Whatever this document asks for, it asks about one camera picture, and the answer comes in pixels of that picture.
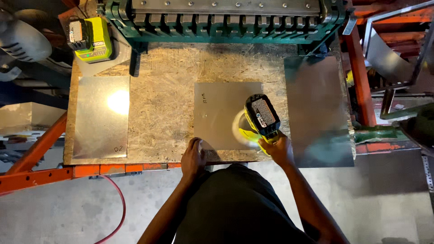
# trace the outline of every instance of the person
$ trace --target person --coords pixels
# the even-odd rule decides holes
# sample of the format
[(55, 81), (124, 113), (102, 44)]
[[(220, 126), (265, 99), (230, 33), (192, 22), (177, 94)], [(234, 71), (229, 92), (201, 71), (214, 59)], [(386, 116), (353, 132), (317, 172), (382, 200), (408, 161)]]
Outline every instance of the person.
[(295, 166), (290, 140), (280, 131), (279, 136), (275, 145), (259, 143), (288, 177), (305, 232), (293, 224), (271, 184), (256, 171), (237, 163), (205, 171), (202, 140), (193, 138), (182, 155), (181, 181), (138, 244), (349, 243)]

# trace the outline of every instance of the power tool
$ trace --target power tool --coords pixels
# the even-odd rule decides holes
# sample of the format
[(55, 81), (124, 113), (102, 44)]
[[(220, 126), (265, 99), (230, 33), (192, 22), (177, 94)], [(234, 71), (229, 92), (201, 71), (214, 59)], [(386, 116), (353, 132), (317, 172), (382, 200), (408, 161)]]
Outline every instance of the power tool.
[(111, 59), (112, 43), (104, 19), (101, 17), (73, 19), (69, 22), (68, 29), (68, 45), (79, 59), (86, 63)]
[(244, 105), (244, 115), (238, 122), (240, 134), (248, 141), (255, 142), (262, 151), (269, 155), (258, 140), (263, 138), (269, 144), (275, 144), (279, 140), (277, 130), (280, 127), (280, 119), (268, 97), (264, 94), (251, 95)]

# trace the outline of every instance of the yellow sander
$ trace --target yellow sander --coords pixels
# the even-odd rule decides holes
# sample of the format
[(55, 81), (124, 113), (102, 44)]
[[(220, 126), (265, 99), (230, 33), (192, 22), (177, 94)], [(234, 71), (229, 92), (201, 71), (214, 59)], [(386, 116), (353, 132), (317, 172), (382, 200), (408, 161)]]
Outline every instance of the yellow sander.
[(251, 95), (232, 124), (232, 132), (235, 138), (242, 144), (261, 147), (258, 140), (263, 138), (269, 144), (275, 144), (279, 140), (277, 130), (280, 120), (270, 100), (264, 94)]

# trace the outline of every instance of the concrete floor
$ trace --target concrete floor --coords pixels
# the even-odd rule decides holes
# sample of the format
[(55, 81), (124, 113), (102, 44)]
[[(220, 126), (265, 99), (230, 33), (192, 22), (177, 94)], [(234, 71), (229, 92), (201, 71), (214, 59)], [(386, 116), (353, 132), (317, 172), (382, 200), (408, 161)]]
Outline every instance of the concrete floor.
[[(45, 159), (57, 165), (61, 156), (61, 149), (51, 149)], [(261, 162), (250, 163), (249, 168), (271, 183), (289, 216), (302, 228), (288, 179), (279, 166)], [(434, 241), (434, 216), (419, 151), (359, 156), (354, 168), (301, 172), (351, 243)], [(107, 243), (136, 243), (181, 175), (181, 169), (174, 169), (114, 178), (124, 193), (127, 213), (122, 228)], [(0, 244), (91, 244), (114, 230), (121, 215), (118, 193), (104, 179), (82, 178), (27, 189), (0, 198)]]

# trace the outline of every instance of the osb board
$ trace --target osb board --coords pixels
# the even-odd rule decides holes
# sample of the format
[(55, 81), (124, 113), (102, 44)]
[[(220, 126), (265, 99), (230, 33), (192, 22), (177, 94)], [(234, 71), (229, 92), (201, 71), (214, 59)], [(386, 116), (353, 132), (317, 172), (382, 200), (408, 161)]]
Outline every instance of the osb board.
[[(283, 57), (296, 46), (276, 44), (149, 43), (141, 56), (139, 77), (131, 77), (127, 158), (71, 159), (78, 76), (74, 64), (69, 95), (64, 163), (134, 164), (180, 162), (193, 137), (195, 82), (262, 82), (289, 135)], [(129, 62), (98, 76), (128, 75)], [(207, 152), (208, 161), (265, 161), (256, 150)]]

